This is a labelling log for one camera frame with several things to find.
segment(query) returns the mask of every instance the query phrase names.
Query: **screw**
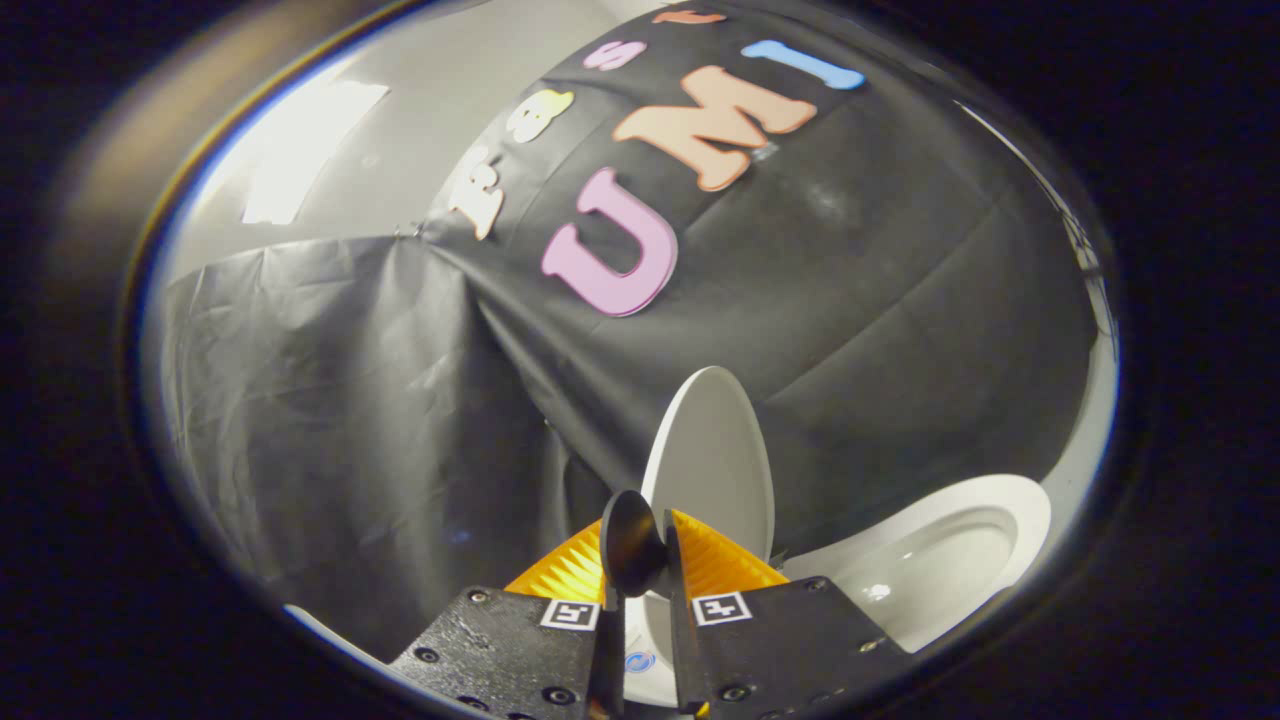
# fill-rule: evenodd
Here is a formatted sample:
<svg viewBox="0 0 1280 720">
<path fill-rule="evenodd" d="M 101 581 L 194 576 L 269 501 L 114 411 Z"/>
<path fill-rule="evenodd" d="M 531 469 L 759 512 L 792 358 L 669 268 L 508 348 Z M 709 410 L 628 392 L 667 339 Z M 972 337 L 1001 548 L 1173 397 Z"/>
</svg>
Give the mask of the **screw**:
<svg viewBox="0 0 1280 720">
<path fill-rule="evenodd" d="M 564 688 L 547 688 L 543 691 L 543 698 L 552 705 L 570 705 L 577 696 Z"/>
<path fill-rule="evenodd" d="M 742 702 L 749 694 L 751 694 L 751 691 L 742 685 L 730 685 L 721 691 L 721 700 L 724 702 Z"/>
</svg>

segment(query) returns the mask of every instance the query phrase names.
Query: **black plastic sheet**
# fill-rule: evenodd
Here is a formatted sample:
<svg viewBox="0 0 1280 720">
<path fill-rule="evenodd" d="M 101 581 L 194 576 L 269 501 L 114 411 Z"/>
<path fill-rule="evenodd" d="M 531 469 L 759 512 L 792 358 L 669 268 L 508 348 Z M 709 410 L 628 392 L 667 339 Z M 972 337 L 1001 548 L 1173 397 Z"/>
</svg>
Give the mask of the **black plastic sheet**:
<svg viewBox="0 0 1280 720">
<path fill-rule="evenodd" d="M 445 206 L 460 169 L 419 234 L 268 247 L 168 290 L 165 424 L 186 493 L 282 602 L 394 657 L 460 588 L 504 585 L 639 488 L 667 404 L 708 365 L 759 415 L 776 552 L 964 478 L 1055 465 L 1097 329 L 1059 209 L 956 100 L 998 104 L 814 6 L 695 8 L 730 19 L 626 23 L 481 132 L 506 193 L 484 241 Z M 740 54 L 767 38 L 867 82 L 832 90 Z M 611 40 L 648 49 L 584 68 Z M 719 192 L 611 137 L 640 106 L 692 105 L 678 81 L 703 65 L 818 108 Z M 509 110 L 541 88 L 572 90 L 571 110 L 511 141 Z M 602 167 L 678 238 L 671 281 L 627 318 L 540 270 L 567 222 L 614 269 L 635 264 L 626 231 L 576 210 Z"/>
</svg>

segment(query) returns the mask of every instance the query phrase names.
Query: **white wall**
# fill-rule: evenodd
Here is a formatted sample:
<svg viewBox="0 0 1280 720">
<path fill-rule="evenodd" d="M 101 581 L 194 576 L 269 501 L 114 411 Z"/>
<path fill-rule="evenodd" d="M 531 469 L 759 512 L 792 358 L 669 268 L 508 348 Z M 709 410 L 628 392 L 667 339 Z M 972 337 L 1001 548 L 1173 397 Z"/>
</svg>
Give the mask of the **white wall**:
<svg viewBox="0 0 1280 720">
<path fill-rule="evenodd" d="M 448 172 L 525 87 L 654 0 L 489 0 L 436 4 L 332 63 L 317 82 L 390 88 L 338 145 L 294 222 L 243 224 L 255 170 L 278 142 L 255 126 L 174 232 L 168 277 L 268 245 L 389 234 L 421 219 Z"/>
<path fill-rule="evenodd" d="M 1088 287 L 1100 334 L 1089 354 L 1089 375 L 1075 429 L 1071 430 L 1071 438 L 1057 465 L 1041 480 L 1053 515 L 1044 546 L 1028 570 L 1028 575 L 1043 566 L 1053 555 L 1057 543 L 1078 520 L 1078 511 L 1093 486 L 1093 478 L 1111 439 L 1120 382 L 1119 352 L 1114 338 L 1102 334 L 1111 328 L 1111 310 L 1107 306 L 1102 281 L 1092 279 Z"/>
</svg>

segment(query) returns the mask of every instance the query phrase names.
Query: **orange letter m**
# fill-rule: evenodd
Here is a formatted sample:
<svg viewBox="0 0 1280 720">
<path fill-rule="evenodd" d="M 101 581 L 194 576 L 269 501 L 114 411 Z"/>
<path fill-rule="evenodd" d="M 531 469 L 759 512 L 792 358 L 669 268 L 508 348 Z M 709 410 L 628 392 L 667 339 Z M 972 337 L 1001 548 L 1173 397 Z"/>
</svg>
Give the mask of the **orange letter m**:
<svg viewBox="0 0 1280 720">
<path fill-rule="evenodd" d="M 744 147 L 764 147 L 767 140 L 742 113 L 760 120 L 773 133 L 791 132 L 818 111 L 810 102 L 791 100 L 736 78 L 724 68 L 707 65 L 680 81 L 699 108 L 649 105 L 626 117 L 613 129 L 613 140 L 637 137 L 698 173 L 698 187 L 708 192 L 728 187 L 750 159 L 741 150 L 717 150 L 714 140 Z"/>
</svg>

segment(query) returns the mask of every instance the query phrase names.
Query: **orange soft finger pad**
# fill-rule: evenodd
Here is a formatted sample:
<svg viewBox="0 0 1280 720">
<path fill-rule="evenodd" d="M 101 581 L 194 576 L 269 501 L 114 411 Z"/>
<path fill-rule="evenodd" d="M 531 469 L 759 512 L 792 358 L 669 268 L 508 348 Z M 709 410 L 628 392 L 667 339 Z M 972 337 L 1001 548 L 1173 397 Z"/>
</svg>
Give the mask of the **orange soft finger pad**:
<svg viewBox="0 0 1280 720">
<path fill-rule="evenodd" d="M 552 600 L 604 602 L 600 520 L 561 543 L 503 589 Z"/>
<path fill-rule="evenodd" d="M 755 591 L 790 582 L 710 525 L 678 510 L 672 510 L 671 518 L 680 537 L 685 597 Z"/>
</svg>

